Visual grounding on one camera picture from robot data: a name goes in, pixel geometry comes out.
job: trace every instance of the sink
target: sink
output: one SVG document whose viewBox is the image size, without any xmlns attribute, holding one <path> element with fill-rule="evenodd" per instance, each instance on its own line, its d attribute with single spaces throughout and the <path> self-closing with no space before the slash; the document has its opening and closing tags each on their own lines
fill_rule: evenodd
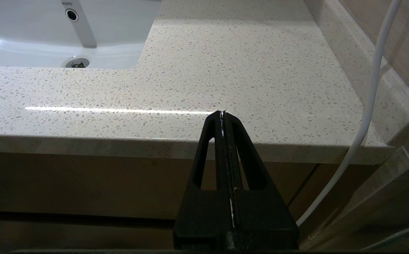
<svg viewBox="0 0 409 254">
<path fill-rule="evenodd" d="M 0 66 L 132 68 L 160 0 L 0 0 Z"/>
</svg>

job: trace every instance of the white cable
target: white cable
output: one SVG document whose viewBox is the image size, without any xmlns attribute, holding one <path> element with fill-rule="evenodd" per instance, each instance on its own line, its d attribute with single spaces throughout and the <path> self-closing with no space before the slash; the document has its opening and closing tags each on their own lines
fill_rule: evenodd
<svg viewBox="0 0 409 254">
<path fill-rule="evenodd" d="M 336 170 L 333 177 L 328 181 L 324 189 L 319 193 L 319 196 L 313 201 L 310 207 L 305 211 L 305 213 L 296 221 L 297 225 L 300 226 L 311 214 L 314 212 L 314 209 L 322 202 L 325 196 L 330 192 L 336 182 L 340 179 L 341 175 L 344 173 L 345 169 L 349 165 L 353 156 L 355 156 L 356 151 L 361 146 L 361 142 L 364 140 L 364 137 L 367 134 L 367 129 L 372 119 L 372 112 L 374 111 L 375 97 L 377 94 L 378 80 L 380 76 L 380 65 L 381 59 L 383 56 L 383 50 L 385 49 L 386 39 L 393 24 L 394 17 L 396 16 L 397 10 L 401 5 L 401 0 L 393 0 L 390 4 L 390 8 L 386 13 L 383 24 L 381 25 L 380 33 L 377 38 L 377 43 L 374 51 L 374 58 L 372 59 L 371 66 L 371 90 L 369 93 L 369 101 L 367 108 L 364 110 L 363 116 L 361 118 L 361 126 L 356 134 L 355 139 L 353 140 L 352 145 L 347 151 L 343 161 Z"/>
</svg>

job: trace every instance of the drain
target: drain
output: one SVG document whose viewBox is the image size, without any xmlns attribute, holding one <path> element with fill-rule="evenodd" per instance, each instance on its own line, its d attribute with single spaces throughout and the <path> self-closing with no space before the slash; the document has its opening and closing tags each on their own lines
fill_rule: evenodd
<svg viewBox="0 0 409 254">
<path fill-rule="evenodd" d="M 73 9 L 67 9 L 65 11 L 65 15 L 70 21 L 77 21 L 78 20 L 78 13 Z"/>
<path fill-rule="evenodd" d="M 85 58 L 76 58 L 66 63 L 65 68 L 85 68 L 90 62 Z"/>
</svg>

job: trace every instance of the countertop edge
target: countertop edge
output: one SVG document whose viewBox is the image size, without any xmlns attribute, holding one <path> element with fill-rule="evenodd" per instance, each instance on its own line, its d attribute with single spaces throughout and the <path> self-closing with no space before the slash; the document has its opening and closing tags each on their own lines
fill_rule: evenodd
<svg viewBox="0 0 409 254">
<path fill-rule="evenodd" d="M 348 146 L 327 145 L 262 143 L 254 145 L 265 162 L 338 164 L 348 149 Z M 198 140 L 145 138 L 109 140 L 0 135 L 0 152 L 4 153 L 194 159 L 197 146 Z M 362 146 L 351 164 L 381 164 L 393 151 L 394 147 L 387 145 Z M 213 142 L 209 144 L 207 159 L 214 159 Z"/>
</svg>

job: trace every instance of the speckled countertop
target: speckled countertop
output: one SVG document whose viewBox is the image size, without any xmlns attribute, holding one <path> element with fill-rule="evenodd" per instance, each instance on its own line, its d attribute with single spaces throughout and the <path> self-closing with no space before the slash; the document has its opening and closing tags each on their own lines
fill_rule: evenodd
<svg viewBox="0 0 409 254">
<path fill-rule="evenodd" d="M 227 110 L 266 161 L 338 163 L 363 108 L 302 1 L 164 0 L 132 69 L 0 67 L 0 151 L 192 159 Z M 371 127 L 354 162 L 390 153 Z"/>
</svg>

